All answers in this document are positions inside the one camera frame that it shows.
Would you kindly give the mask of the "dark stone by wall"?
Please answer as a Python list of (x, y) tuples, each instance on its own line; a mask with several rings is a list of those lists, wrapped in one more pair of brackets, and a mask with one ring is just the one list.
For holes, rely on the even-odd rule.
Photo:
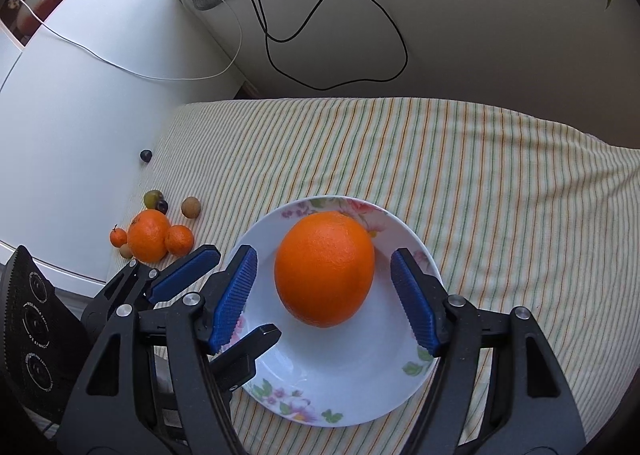
[(148, 164), (151, 160), (152, 160), (152, 152), (150, 150), (142, 150), (140, 152), (140, 160), (142, 160), (143, 163)]

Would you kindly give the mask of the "brown kiwi fruit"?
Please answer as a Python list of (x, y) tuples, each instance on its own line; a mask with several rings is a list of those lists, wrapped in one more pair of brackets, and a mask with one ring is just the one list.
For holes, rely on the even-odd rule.
[(186, 219), (198, 218), (201, 210), (201, 202), (194, 196), (186, 197), (181, 203), (181, 212)]

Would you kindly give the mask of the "green grape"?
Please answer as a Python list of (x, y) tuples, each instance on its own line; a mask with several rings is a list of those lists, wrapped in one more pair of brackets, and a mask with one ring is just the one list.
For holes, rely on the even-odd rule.
[(160, 190), (149, 190), (143, 195), (143, 205), (148, 209), (155, 209), (163, 198), (164, 195)]

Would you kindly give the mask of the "floral white ceramic plate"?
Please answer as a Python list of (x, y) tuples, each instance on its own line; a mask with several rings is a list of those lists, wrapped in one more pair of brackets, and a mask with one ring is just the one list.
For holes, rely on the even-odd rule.
[[(375, 275), (367, 299), (348, 321), (331, 328), (306, 325), (282, 305), (273, 281), (276, 251), (300, 219), (315, 212), (343, 212), (372, 236)], [(390, 256), (408, 249), (420, 269), (438, 267), (420, 237), (375, 204), (347, 196), (314, 196), (289, 202), (260, 218), (238, 241), (257, 253), (257, 279), (231, 340), (273, 324), (279, 341), (255, 363), (244, 390), (258, 404), (296, 423), (347, 427), (378, 419), (413, 397), (436, 368), (420, 347), (390, 280)]]

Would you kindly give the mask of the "large smooth orange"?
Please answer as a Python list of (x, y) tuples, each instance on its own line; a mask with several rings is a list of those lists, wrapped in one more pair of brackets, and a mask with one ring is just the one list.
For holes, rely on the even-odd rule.
[(375, 249), (367, 230), (341, 212), (300, 219), (274, 259), (284, 308), (303, 323), (330, 328), (354, 316), (371, 289)]

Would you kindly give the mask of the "dark purple grape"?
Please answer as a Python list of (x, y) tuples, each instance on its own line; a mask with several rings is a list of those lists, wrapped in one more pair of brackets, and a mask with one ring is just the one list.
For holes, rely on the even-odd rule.
[(155, 205), (155, 209), (161, 212), (162, 214), (166, 215), (168, 212), (168, 203), (164, 200), (160, 200)]

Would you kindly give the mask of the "medium mandarin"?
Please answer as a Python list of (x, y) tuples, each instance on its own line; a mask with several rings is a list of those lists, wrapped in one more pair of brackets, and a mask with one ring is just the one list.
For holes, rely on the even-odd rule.
[(192, 231), (182, 224), (171, 226), (165, 235), (165, 248), (168, 253), (175, 257), (183, 257), (194, 246), (194, 236)]

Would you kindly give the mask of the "small tangerine with stem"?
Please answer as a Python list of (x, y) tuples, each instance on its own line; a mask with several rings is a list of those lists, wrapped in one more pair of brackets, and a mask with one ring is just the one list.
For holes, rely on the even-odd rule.
[(122, 227), (113, 227), (108, 238), (110, 239), (111, 245), (115, 248), (124, 246), (128, 241), (127, 232)]

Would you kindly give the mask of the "large orange with stem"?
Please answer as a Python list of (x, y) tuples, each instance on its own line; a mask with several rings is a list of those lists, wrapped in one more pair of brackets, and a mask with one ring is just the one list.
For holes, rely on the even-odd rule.
[(139, 212), (129, 224), (127, 244), (141, 262), (157, 263), (166, 255), (165, 235), (170, 228), (167, 217), (155, 209)]

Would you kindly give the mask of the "small brown longan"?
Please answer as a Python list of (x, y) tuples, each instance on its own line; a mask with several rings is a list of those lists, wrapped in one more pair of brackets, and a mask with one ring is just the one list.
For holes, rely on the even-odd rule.
[(134, 256), (128, 244), (122, 244), (122, 246), (119, 247), (119, 253), (122, 258), (127, 260)]

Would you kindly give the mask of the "red white vase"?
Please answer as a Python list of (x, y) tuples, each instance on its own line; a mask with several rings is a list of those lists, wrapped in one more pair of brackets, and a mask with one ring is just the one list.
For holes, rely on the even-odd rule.
[(40, 20), (45, 20), (62, 0), (6, 0), (2, 20), (14, 36), (24, 40), (38, 30)]

